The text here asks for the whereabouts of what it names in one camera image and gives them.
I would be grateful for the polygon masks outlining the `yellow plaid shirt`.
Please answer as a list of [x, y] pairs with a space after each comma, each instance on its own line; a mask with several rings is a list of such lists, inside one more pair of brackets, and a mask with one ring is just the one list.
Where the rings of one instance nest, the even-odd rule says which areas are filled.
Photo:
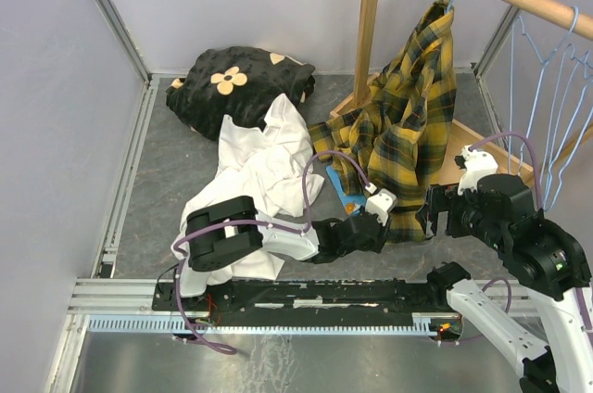
[[426, 191], [445, 160], [457, 93], [453, 67], [454, 9], [435, 0], [405, 46], [369, 85], [371, 99], [361, 108], [312, 124], [314, 150], [329, 159], [347, 194], [362, 180], [355, 159], [370, 182], [397, 197], [390, 214], [390, 243], [425, 238], [416, 219]]

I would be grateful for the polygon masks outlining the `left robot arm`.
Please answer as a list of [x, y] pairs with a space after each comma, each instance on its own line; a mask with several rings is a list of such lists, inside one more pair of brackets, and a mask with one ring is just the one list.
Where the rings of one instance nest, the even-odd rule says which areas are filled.
[[257, 210], [251, 196], [195, 210], [186, 217], [185, 236], [173, 245], [182, 254], [173, 299], [184, 309], [196, 309], [214, 272], [261, 250], [313, 264], [329, 263], [356, 250], [378, 253], [396, 204], [396, 196], [382, 189], [367, 199], [360, 213], [311, 226], [274, 219]]

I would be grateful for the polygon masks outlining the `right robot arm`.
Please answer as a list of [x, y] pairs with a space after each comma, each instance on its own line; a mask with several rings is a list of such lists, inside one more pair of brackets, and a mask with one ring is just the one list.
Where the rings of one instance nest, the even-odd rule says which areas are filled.
[[469, 320], [512, 366], [523, 392], [591, 391], [592, 275], [578, 241], [535, 208], [517, 175], [488, 175], [474, 189], [435, 184], [417, 214], [427, 233], [435, 233], [442, 212], [447, 235], [472, 236], [497, 252], [531, 299], [546, 337], [525, 330], [454, 262], [429, 273], [429, 306]]

